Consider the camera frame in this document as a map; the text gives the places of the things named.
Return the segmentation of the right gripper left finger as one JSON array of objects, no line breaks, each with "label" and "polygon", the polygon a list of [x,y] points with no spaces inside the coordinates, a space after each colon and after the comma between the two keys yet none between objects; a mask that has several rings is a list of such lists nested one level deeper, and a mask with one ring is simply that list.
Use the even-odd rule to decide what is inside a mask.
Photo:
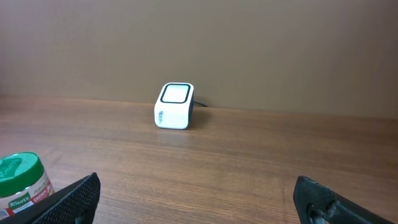
[{"label": "right gripper left finger", "polygon": [[97,173],[74,182],[1,224],[92,224],[100,200]]}]

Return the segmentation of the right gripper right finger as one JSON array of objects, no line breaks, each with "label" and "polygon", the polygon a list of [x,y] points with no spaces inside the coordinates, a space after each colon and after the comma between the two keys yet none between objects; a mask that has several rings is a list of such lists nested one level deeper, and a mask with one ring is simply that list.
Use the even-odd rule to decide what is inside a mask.
[{"label": "right gripper right finger", "polygon": [[303,175],[297,178],[293,200],[301,223],[392,224]]}]

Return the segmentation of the green lid Knorr jar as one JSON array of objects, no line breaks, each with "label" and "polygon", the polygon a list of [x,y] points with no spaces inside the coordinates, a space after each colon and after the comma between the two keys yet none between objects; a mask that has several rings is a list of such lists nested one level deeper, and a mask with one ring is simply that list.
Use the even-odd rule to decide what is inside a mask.
[{"label": "green lid Knorr jar", "polygon": [[20,152],[1,158],[1,219],[35,205],[54,193],[36,153]]}]

